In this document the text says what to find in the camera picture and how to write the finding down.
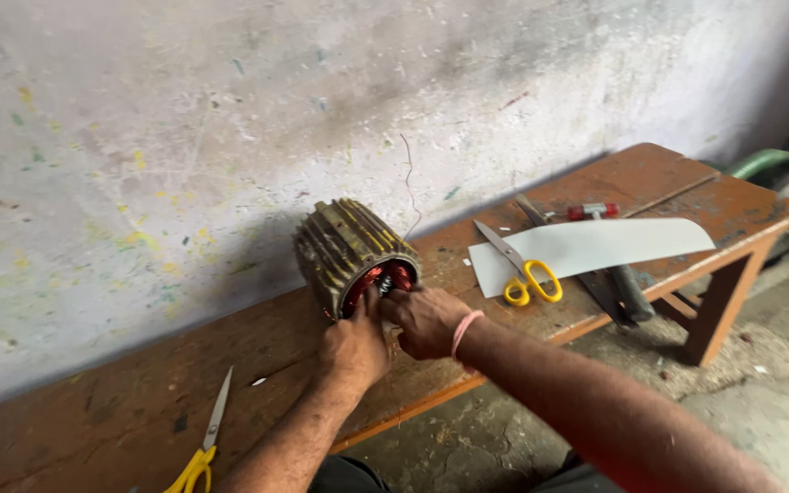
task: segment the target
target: hammer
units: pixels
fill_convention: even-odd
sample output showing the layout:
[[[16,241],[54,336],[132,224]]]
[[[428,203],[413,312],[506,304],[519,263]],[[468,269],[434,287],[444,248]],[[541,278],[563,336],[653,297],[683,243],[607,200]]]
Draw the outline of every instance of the hammer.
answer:
[[[620,213],[617,204],[584,204],[568,208],[568,219],[577,221],[592,217],[593,219],[610,218]],[[636,322],[646,322],[653,318],[657,313],[653,306],[644,297],[635,273],[629,265],[618,265],[608,270],[614,275],[617,287],[620,289],[623,304],[626,305],[626,314],[631,320]]]

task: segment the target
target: red hammer head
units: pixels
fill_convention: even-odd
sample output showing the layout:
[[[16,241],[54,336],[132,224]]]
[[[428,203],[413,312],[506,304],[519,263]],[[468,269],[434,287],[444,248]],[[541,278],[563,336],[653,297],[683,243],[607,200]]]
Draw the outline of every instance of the red hammer head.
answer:
[[[607,204],[576,205],[568,208],[568,219],[579,221],[580,219],[591,217],[595,212],[598,212],[602,218],[613,218],[620,213],[620,207],[610,202]]]

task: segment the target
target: white painted wall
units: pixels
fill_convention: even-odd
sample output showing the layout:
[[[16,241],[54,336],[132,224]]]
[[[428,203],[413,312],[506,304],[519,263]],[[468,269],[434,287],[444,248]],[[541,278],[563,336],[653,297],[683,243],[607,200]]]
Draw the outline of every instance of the white painted wall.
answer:
[[[0,399],[299,286],[315,201],[407,230],[400,132],[418,231],[641,141],[774,146],[789,1],[0,0]]]

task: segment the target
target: hammer handle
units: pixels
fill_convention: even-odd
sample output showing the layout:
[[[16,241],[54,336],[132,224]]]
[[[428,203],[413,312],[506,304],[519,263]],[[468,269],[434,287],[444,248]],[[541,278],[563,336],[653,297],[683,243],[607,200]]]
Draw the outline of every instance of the hammer handle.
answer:
[[[620,289],[622,301],[626,305],[626,315],[636,322],[652,319],[657,313],[641,292],[632,268],[628,265],[618,265],[608,270],[614,275],[616,285]]]

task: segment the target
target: scissors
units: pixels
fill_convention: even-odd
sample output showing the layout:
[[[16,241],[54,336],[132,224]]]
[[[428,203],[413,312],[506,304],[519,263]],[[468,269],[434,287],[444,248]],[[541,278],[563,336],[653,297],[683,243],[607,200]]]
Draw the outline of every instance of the scissors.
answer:
[[[212,470],[209,463],[215,457],[215,438],[218,436],[218,426],[221,425],[221,418],[225,415],[225,403],[227,402],[227,392],[230,390],[230,379],[233,375],[233,367],[227,370],[225,383],[218,392],[215,407],[212,409],[212,419],[209,421],[209,428],[206,429],[206,438],[203,439],[203,448],[198,448],[194,453],[194,458],[188,462],[188,466],[181,471],[181,476],[175,480],[172,486],[163,493],[193,493],[194,483],[206,473],[206,493],[212,488]]]
[[[553,272],[547,267],[547,264],[541,261],[523,261],[522,256],[517,252],[507,241],[501,239],[495,231],[492,231],[492,228],[489,226],[480,223],[480,221],[474,220],[473,223],[477,225],[477,229],[479,232],[483,233],[483,235],[494,245],[495,248],[498,248],[499,252],[503,253],[505,257],[516,266],[517,271],[519,269],[522,270],[522,274],[525,274],[525,279],[528,281],[528,285],[523,283],[519,280],[518,275],[514,275],[504,284],[504,299],[507,300],[513,306],[525,306],[529,304],[529,286],[535,290],[535,292],[550,303],[555,303],[558,300],[562,299],[562,285],[559,284],[558,279]],[[541,285],[535,281],[535,276],[531,274],[532,267],[541,267],[547,275],[550,276],[550,279],[553,281],[553,285],[556,288],[556,291],[553,292],[552,295],[548,295],[543,292]],[[520,297],[514,298],[510,296],[510,291],[516,289],[520,292]]]

